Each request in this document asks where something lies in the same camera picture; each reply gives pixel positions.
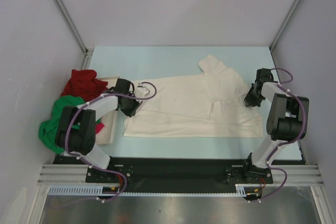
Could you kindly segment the green t shirt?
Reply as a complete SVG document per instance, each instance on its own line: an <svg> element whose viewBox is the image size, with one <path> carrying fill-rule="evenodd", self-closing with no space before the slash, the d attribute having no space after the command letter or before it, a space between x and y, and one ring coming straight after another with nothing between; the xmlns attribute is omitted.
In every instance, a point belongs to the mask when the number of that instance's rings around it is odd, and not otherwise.
<svg viewBox="0 0 336 224"><path fill-rule="evenodd" d="M83 98L73 97L71 95L63 96L54 102L51 119L42 122L38 130L38 137L47 148L56 154L65 152L65 149L58 147L55 142L62 110L66 106L78 106L83 105L84 103L85 101Z"/></svg>

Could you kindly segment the cream plastic tray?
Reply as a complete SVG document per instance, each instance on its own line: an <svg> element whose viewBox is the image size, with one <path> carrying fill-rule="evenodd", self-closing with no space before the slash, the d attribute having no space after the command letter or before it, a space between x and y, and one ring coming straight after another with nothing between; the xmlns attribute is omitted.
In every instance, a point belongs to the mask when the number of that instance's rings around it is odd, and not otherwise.
<svg viewBox="0 0 336 224"><path fill-rule="evenodd" d="M117 117L117 111L110 111L101 118L101 123L104 125L104 127L98 134L96 134L96 143L98 145L112 144Z"/></svg>

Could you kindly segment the left aluminium frame post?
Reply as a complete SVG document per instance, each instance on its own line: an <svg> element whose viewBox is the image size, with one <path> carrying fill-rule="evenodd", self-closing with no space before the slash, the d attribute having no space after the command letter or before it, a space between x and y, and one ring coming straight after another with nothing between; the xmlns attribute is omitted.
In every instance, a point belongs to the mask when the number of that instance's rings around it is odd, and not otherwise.
<svg viewBox="0 0 336 224"><path fill-rule="evenodd" d="M70 33L72 34L75 42L77 43L78 47L80 48L81 52L86 55L87 54L87 47L85 46L85 43L83 42L79 31L75 25L75 23L73 22L63 0L53 0L54 4L56 5L59 13L61 14L65 24L67 25Z"/></svg>

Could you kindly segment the aluminium frame post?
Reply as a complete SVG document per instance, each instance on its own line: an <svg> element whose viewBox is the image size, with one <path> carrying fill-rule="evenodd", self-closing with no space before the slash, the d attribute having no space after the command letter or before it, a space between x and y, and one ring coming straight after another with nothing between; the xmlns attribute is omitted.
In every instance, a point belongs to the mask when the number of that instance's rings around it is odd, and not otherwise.
<svg viewBox="0 0 336 224"><path fill-rule="evenodd" d="M274 39L272 40L272 42L269 46L269 50L270 50L271 54L276 49L279 41L281 40L283 34L285 33L287 27L289 26L290 22L292 21L296 12L298 11L302 1L303 0L293 0L289 10L287 11L287 13L285 15L284 20L282 21L279 29L277 30L277 32L274 36Z"/></svg>
<svg viewBox="0 0 336 224"><path fill-rule="evenodd" d="M87 47L85 46L85 43L83 42L79 31L75 25L75 23L73 22L63 0L53 0L54 4L56 5L59 13L61 14L65 24L67 25L70 33L72 34L75 42L77 43L78 47L80 48L81 52L86 55L87 54Z"/></svg>

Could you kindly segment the aluminium front rail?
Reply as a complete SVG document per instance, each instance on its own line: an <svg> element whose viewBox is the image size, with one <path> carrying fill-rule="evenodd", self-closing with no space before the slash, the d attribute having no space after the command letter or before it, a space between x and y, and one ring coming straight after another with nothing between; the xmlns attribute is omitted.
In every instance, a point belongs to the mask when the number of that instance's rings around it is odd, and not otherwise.
<svg viewBox="0 0 336 224"><path fill-rule="evenodd" d="M80 164L46 164L38 177L39 185L84 185L102 184L103 176L93 181L96 170ZM317 165L275 165L271 171L274 185L280 185L287 173L285 186L323 186L324 182Z"/></svg>

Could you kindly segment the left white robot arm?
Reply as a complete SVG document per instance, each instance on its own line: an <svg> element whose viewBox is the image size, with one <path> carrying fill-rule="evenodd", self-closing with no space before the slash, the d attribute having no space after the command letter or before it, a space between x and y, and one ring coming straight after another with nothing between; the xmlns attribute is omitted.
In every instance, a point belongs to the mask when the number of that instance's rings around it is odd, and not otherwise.
<svg viewBox="0 0 336 224"><path fill-rule="evenodd" d="M117 79L116 84L97 98L82 105L63 108L55 143L66 154L98 168L98 176L105 182L115 178L116 169L109 165L110 156L96 143L96 124L110 112L121 111L132 117L144 99L144 86L135 86L129 80Z"/></svg>

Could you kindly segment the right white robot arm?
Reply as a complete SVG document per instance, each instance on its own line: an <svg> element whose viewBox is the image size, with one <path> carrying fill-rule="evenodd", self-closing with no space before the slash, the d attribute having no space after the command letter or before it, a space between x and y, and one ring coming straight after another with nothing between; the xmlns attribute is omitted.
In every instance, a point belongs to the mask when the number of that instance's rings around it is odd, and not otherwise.
<svg viewBox="0 0 336 224"><path fill-rule="evenodd" d="M260 107L261 102L271 102L266 121L267 136L261 145L249 154L242 169L243 179L254 183L261 173L270 169L274 158L286 146L305 137L308 126L310 101L293 94L276 81L272 69L257 70L255 82L244 98L246 107Z"/></svg>

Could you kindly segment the dark red t shirt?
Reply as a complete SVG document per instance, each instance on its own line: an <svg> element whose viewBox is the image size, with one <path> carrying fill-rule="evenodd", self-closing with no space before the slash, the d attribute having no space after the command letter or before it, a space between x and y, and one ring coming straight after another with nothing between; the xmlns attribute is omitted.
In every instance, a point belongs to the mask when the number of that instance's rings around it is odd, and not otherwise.
<svg viewBox="0 0 336 224"><path fill-rule="evenodd" d="M72 69L71 77L64 87L61 96L81 97L84 101L97 98L108 89L108 82L97 79L97 72L90 69Z"/></svg>

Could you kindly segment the magenta pink t shirt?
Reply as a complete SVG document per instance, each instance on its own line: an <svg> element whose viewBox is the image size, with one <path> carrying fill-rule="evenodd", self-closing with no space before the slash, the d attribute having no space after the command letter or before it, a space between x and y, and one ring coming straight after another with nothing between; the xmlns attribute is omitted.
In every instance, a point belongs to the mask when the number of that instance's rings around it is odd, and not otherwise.
<svg viewBox="0 0 336 224"><path fill-rule="evenodd" d="M96 128L95 128L95 133L98 134L104 127L105 125L102 122L97 123Z"/></svg>

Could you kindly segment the cream white t shirt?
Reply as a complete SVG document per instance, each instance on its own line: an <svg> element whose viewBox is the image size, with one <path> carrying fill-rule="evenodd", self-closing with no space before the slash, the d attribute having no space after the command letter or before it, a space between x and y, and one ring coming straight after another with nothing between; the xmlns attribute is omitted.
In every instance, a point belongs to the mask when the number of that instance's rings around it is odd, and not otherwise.
<svg viewBox="0 0 336 224"><path fill-rule="evenodd" d="M201 73L150 79L157 88L135 116L124 120L127 137L263 136L263 121L244 98L249 87L232 68L214 56L198 63Z"/></svg>

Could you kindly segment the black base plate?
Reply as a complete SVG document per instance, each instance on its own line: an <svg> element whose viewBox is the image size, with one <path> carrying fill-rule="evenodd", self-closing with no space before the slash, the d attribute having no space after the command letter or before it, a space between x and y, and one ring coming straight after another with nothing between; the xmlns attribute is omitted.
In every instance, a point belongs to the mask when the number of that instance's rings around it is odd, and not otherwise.
<svg viewBox="0 0 336 224"><path fill-rule="evenodd" d="M224 194L238 184L273 186L283 176L302 175L302 161L274 161L273 169L255 168L244 159L113 158L106 172L90 168L74 157L57 155L55 165L84 169L84 182L104 185L104 194L125 188L140 194Z"/></svg>

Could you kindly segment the right aluminium frame post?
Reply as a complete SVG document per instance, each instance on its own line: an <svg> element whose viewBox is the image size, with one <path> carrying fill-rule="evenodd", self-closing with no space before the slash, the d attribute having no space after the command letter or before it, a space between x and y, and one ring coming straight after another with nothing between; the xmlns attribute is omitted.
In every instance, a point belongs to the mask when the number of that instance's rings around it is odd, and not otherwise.
<svg viewBox="0 0 336 224"><path fill-rule="evenodd" d="M274 39L272 40L272 42L269 46L269 50L270 50L271 54L276 49L279 41L281 40L283 34L285 33L287 27L289 26L290 22L292 21L296 12L298 11L302 1L303 0L293 0L289 10L287 11L287 13L285 15L284 20L282 21L279 29L277 30L277 32L274 36Z"/></svg>

